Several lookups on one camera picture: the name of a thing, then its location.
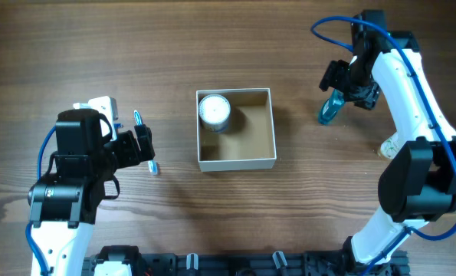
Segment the white round jar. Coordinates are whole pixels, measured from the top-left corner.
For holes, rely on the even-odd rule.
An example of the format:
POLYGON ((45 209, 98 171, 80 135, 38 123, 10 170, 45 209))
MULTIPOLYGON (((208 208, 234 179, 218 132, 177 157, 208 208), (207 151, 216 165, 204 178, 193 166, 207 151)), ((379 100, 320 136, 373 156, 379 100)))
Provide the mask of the white round jar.
POLYGON ((220 94, 209 94, 200 101, 198 115, 204 128, 220 133, 228 127, 231 104, 220 94))

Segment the white cardboard box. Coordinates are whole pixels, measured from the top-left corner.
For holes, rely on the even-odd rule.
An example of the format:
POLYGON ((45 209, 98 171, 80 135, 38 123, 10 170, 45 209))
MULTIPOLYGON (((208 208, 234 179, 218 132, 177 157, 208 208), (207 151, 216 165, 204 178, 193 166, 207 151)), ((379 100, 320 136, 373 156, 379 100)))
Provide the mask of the white cardboard box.
POLYGON ((277 159, 271 90, 239 88, 198 90, 197 154, 203 172, 270 169, 277 159), (200 101, 209 94, 220 94, 231 104, 228 127, 214 133, 203 127, 198 115, 200 101))

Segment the white leaf-print cream tube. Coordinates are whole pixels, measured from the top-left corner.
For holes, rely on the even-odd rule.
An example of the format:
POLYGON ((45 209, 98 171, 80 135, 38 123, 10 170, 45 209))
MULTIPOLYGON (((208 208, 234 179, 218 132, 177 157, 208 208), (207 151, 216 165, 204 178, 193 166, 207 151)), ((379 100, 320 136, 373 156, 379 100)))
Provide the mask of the white leaf-print cream tube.
POLYGON ((378 155, 386 159, 394 159, 400 149, 399 136, 397 133, 394 133, 381 144, 378 155))

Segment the blue mouthwash bottle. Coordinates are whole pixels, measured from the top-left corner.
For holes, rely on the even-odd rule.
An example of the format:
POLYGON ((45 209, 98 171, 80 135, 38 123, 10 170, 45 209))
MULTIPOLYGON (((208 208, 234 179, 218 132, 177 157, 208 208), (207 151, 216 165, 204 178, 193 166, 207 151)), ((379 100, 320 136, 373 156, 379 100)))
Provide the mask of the blue mouthwash bottle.
POLYGON ((328 125, 344 105, 345 100, 343 99, 343 93, 334 89, 320 109, 318 122, 323 125, 328 125))

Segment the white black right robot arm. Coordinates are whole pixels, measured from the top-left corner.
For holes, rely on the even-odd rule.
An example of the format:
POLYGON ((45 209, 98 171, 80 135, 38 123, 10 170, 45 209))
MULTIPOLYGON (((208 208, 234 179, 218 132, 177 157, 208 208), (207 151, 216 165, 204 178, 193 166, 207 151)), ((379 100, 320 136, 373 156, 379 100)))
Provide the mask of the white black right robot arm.
POLYGON ((326 69, 320 88, 331 95, 318 120, 328 124, 347 103, 372 110, 384 97, 395 124, 381 147, 389 165, 379 178, 379 207, 344 248, 346 270, 367 273, 388 263, 410 235, 440 241, 456 234, 456 130, 438 106, 410 31, 389 30, 381 10, 347 22, 353 58, 326 69))

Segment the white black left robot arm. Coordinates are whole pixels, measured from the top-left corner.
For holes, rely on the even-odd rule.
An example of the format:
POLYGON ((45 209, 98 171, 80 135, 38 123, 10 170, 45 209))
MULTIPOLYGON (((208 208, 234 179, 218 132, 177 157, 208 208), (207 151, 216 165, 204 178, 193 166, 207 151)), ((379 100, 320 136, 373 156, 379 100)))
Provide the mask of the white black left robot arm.
POLYGON ((57 151, 28 192, 25 237, 33 254, 33 275, 81 274, 98 206, 118 198, 106 194, 106 182, 118 186, 118 169, 155 157, 152 132, 145 124, 117 135, 103 134, 103 125, 114 129, 93 109, 66 110, 57 117, 51 131, 57 151))

